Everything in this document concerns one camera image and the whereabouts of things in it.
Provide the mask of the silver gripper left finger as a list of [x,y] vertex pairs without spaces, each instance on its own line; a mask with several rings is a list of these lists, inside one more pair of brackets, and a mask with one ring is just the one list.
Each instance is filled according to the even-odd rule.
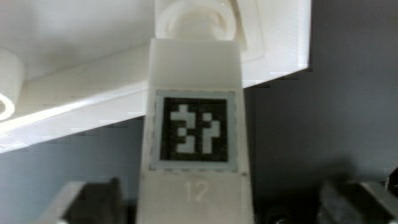
[[119,179],[69,182],[33,224],[126,224]]

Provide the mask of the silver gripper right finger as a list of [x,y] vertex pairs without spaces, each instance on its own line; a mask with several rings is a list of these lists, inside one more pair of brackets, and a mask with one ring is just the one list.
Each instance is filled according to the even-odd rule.
[[380,183],[323,183],[316,224],[398,224],[398,197]]

